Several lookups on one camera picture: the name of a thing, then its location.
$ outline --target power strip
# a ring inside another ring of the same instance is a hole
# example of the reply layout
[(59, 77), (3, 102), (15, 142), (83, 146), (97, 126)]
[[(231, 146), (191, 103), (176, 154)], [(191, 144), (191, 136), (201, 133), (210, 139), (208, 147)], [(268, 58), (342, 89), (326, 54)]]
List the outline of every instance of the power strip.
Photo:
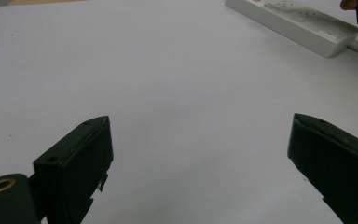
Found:
[(227, 0), (226, 6), (326, 58), (358, 36), (358, 27), (293, 0)]

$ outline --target power outlet socket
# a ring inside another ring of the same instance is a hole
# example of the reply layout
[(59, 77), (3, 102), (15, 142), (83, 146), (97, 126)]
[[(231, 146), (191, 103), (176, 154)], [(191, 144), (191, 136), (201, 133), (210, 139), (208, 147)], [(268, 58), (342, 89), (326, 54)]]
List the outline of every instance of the power outlet socket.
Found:
[(227, 0), (226, 6), (326, 58), (358, 36), (358, 27), (293, 0)]

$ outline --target white power strip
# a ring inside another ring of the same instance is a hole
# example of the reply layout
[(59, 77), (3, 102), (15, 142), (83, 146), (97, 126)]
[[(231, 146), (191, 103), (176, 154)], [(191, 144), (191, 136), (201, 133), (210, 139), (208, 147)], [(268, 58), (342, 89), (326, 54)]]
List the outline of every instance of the white power strip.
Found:
[(344, 50), (358, 27), (293, 0), (227, 0), (226, 6), (324, 57)]

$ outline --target white background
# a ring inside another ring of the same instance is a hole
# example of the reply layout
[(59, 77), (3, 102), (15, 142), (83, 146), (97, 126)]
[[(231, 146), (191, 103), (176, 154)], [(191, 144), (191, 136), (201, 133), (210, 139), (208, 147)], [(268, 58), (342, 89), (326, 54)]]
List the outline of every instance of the white background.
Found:
[(287, 159), (294, 113), (358, 137), (358, 54), (325, 59), (222, 0), (0, 7), (0, 175), (111, 119), (83, 223), (341, 223)]

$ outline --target screw hole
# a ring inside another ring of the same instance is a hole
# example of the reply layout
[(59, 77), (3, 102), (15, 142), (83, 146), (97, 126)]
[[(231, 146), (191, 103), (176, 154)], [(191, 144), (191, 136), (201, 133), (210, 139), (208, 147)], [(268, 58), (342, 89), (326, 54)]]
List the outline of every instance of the screw hole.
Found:
[(54, 162), (56, 161), (58, 158), (57, 157), (49, 157), (48, 158), (48, 162)]
[(10, 189), (15, 183), (16, 180), (13, 178), (0, 180), (0, 192)]

